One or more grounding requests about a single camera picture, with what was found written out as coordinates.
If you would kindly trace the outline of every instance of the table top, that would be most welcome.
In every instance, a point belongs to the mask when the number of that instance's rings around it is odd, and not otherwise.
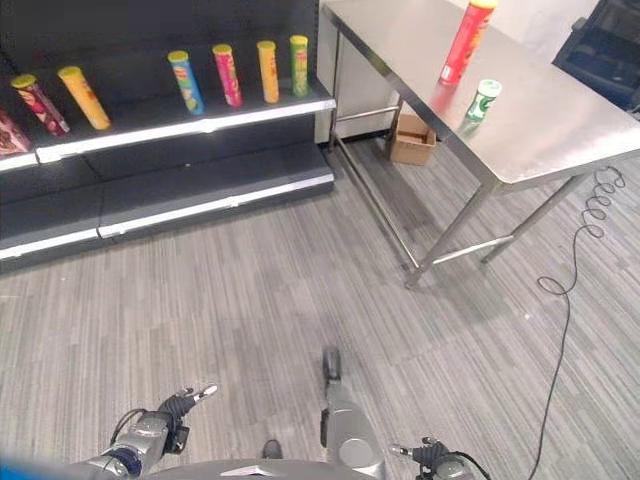
[[[639,122],[495,28],[460,84],[439,84],[463,15],[446,0],[338,1],[324,13],[481,182],[524,188],[640,158]],[[473,128],[465,113],[484,78],[502,93]]]

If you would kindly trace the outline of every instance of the cardboard box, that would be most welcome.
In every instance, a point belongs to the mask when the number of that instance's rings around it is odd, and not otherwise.
[[[414,115],[400,114],[393,133],[391,161],[424,165],[436,147],[436,132]]]

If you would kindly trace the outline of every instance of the shelf light strip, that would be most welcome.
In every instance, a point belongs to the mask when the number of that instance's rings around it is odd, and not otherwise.
[[[46,250],[48,248],[60,247],[62,245],[82,242],[83,240],[90,240],[92,238],[98,238],[98,231],[95,228],[70,233],[68,235],[61,235],[59,237],[47,238],[46,240],[39,240],[37,242],[16,245],[15,247],[9,247],[5,248],[4,250],[0,250],[0,260],[20,257],[25,253],[32,253],[40,250]]]
[[[22,155],[13,155],[11,157],[0,159],[0,172],[13,170],[14,168],[28,167],[29,165],[37,165],[38,159],[35,153],[25,153]]]
[[[63,143],[51,147],[36,149],[36,153],[41,163],[57,162],[65,157],[78,155],[84,152],[102,150],[121,145],[147,142],[161,138],[179,137],[182,135],[211,133],[222,128],[229,128],[238,125],[276,120],[279,118],[303,115],[322,110],[335,108],[335,100],[319,100],[316,102],[304,103],[301,105],[291,105],[288,107],[272,108],[258,112],[240,113],[220,118],[205,118],[193,122],[168,125],[165,127],[148,128],[136,132],[120,133],[105,137],[80,140],[78,142]]]
[[[244,193],[242,195],[234,195],[220,200],[214,200],[212,202],[194,205],[192,207],[159,213],[158,215],[151,215],[149,217],[137,218],[128,222],[107,225],[104,227],[100,227],[98,231],[100,232],[100,236],[103,238],[113,237],[116,235],[122,235],[131,230],[136,230],[138,228],[149,227],[171,220],[178,220],[180,218],[186,218],[193,215],[198,215],[200,213],[234,208],[246,203],[261,200],[263,198],[275,197],[284,193],[294,192],[296,190],[304,190],[325,183],[331,183],[333,182],[333,180],[333,174],[329,173],[327,175],[321,175],[319,177],[310,178],[307,180],[300,180],[298,182],[288,183],[286,185],[279,185],[277,187]]]

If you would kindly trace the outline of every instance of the white wall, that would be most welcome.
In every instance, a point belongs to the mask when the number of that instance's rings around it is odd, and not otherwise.
[[[468,0],[449,0],[466,8]],[[325,3],[320,0],[320,7]],[[551,62],[569,37],[571,25],[579,17],[588,17],[598,0],[500,0],[491,18],[491,25]],[[320,14],[318,28],[318,77],[331,91],[336,30]],[[343,75],[340,79],[340,115],[373,110],[393,105],[396,94],[387,86],[369,63],[348,43],[345,43]],[[339,134],[357,135],[388,128],[391,116],[369,117],[339,125]],[[316,141],[328,138],[329,116],[318,115]]]

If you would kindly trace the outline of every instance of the stainless steel table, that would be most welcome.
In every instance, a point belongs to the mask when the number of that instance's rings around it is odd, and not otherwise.
[[[446,0],[330,2],[323,12],[337,27],[334,97],[339,105],[341,42],[349,40],[400,95],[394,107],[345,117],[334,110],[330,148],[337,144],[414,270],[414,286],[432,265],[482,248],[489,262],[520,237],[594,169],[640,158],[640,124],[603,97],[496,29],[489,28],[458,86],[438,83],[463,11]],[[483,78],[503,85],[487,118],[474,128],[465,113]],[[363,168],[336,134],[340,121],[400,110],[402,100],[428,123],[473,173],[480,187],[453,223],[416,259]],[[569,179],[510,234],[444,254],[460,227],[492,194]]]

